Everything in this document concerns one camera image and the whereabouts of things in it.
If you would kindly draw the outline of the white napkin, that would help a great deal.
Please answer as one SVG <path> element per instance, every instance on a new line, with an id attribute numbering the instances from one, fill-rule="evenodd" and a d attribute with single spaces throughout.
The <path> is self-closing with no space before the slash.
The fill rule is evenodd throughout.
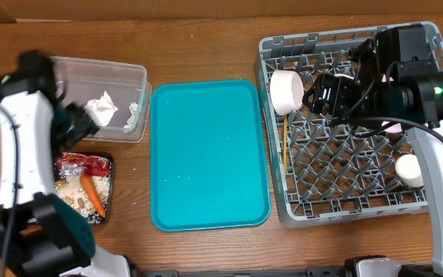
<path id="1" fill-rule="evenodd" d="M 133 125 L 135 123 L 135 116 L 136 116 L 137 109 L 138 109 L 138 103 L 131 102 L 129 105 L 130 116 L 127 119 L 126 124 L 123 127 L 125 132 L 127 132 L 130 128 L 133 127 Z"/>
<path id="2" fill-rule="evenodd" d="M 107 126 L 113 115 L 118 111 L 110 95 L 104 91 L 100 99 L 91 99 L 85 105 L 85 110 L 99 127 Z"/>

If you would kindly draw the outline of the red snack wrapper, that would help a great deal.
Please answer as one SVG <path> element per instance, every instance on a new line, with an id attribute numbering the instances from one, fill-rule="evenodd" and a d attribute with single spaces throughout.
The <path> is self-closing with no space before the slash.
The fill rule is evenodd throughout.
<path id="1" fill-rule="evenodd" d="M 111 173 L 110 160 L 97 155 L 66 152 L 56 162 L 60 175 L 108 176 Z"/>

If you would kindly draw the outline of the bowl with food scraps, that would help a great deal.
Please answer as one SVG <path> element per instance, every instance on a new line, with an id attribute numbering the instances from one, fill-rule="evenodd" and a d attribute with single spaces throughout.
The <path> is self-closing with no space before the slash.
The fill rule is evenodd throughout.
<path id="1" fill-rule="evenodd" d="M 271 103 L 278 115 L 287 115 L 302 106 L 304 87 L 297 72 L 276 70 L 269 83 Z"/>

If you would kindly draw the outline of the orange carrot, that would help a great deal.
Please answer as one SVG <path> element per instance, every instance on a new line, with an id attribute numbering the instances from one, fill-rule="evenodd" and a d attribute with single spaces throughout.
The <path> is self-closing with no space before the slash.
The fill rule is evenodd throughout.
<path id="1" fill-rule="evenodd" d="M 105 207 L 102 204 L 102 201 L 100 199 L 100 196 L 95 188 L 95 184 L 93 182 L 93 179 L 90 175 L 82 174 L 79 177 L 80 184 L 85 191 L 86 195 L 88 196 L 90 202 L 95 207 L 97 213 L 102 217 L 106 217 L 106 211 Z"/>

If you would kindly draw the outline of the wooden chopstick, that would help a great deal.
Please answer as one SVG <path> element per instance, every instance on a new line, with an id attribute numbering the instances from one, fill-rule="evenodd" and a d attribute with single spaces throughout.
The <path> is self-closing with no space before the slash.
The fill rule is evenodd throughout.
<path id="1" fill-rule="evenodd" d="M 284 125 L 283 125 L 283 166 L 284 166 L 284 174 L 287 172 L 287 154 L 288 154 L 288 143 L 287 143 L 287 129 L 288 129 L 288 115 L 284 115 Z"/>

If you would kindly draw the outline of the large pink plate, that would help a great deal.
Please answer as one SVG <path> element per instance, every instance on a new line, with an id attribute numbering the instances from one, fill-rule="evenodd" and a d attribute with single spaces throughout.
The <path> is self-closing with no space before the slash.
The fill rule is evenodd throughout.
<path id="1" fill-rule="evenodd" d="M 399 132 L 402 132 L 402 127 L 401 127 L 400 123 L 383 122 L 382 126 L 385 127 L 385 132 L 387 132 L 387 133 L 399 133 Z"/>

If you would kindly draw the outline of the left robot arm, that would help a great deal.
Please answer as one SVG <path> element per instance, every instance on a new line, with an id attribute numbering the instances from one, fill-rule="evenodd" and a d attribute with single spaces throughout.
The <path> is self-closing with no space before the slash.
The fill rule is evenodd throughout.
<path id="1" fill-rule="evenodd" d="M 84 108 L 62 106 L 54 63 L 23 52 L 0 75 L 0 273 L 16 276 L 140 276 L 128 257 L 95 243 L 92 228 L 55 191 L 62 149 L 98 131 Z"/>

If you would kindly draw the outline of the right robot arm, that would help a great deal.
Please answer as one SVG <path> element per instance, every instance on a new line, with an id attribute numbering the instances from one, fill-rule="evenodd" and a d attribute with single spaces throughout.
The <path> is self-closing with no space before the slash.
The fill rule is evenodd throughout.
<path id="1" fill-rule="evenodd" d="M 443 69 L 422 24 L 387 28 L 351 48 L 354 78 L 322 74 L 304 94 L 333 125 L 376 135 L 394 125 L 408 134 L 427 194 L 434 239 L 430 265 L 404 265 L 401 276 L 443 276 Z"/>

